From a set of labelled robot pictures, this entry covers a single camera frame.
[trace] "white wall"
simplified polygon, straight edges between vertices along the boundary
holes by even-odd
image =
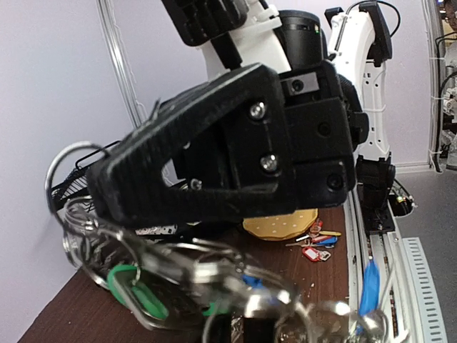
[[[95,1],[2,0],[0,23],[0,342],[11,343],[74,273],[45,205],[51,160],[131,124]]]
[[[279,9],[301,9],[318,14],[327,37],[330,28],[325,9],[354,0],[270,0]],[[393,38],[394,57],[386,80],[387,129],[396,164],[428,160],[431,90],[425,21],[416,0],[391,0],[402,16]],[[131,60],[139,98],[151,109],[156,97],[164,99],[205,80],[204,61],[198,51],[185,46],[160,0],[115,0],[116,18]],[[396,15],[382,6],[393,29]]]

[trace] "gray floor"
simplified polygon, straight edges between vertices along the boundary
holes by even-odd
[[[449,342],[457,342],[457,172],[400,174],[418,208],[398,220],[403,237],[419,237],[440,299]]]

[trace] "yellow key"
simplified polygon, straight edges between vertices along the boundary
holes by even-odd
[[[340,237],[341,233],[340,232],[334,232],[334,231],[321,231],[319,232],[322,236],[334,236],[334,237]]]

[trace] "silver screw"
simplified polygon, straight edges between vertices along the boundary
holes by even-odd
[[[201,182],[200,180],[198,179],[192,179],[191,180],[191,188],[194,190],[194,191],[199,191],[203,186],[203,182]]]
[[[278,170],[278,157],[276,155],[267,155],[260,159],[260,165],[268,173],[274,173]]]
[[[266,113],[266,106],[262,101],[255,103],[249,109],[249,114],[250,114],[251,118],[254,120],[263,119],[265,117],[265,113]]]

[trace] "wooden table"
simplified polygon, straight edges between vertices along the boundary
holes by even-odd
[[[313,263],[298,247],[264,242],[236,230],[226,242],[252,254],[264,267],[292,279],[303,290],[303,301],[343,300],[348,296],[348,259],[343,208],[324,209],[319,217],[326,230],[343,236],[327,262]],[[110,293],[97,287],[81,271],[46,306],[20,343],[194,343],[197,333],[150,332]]]

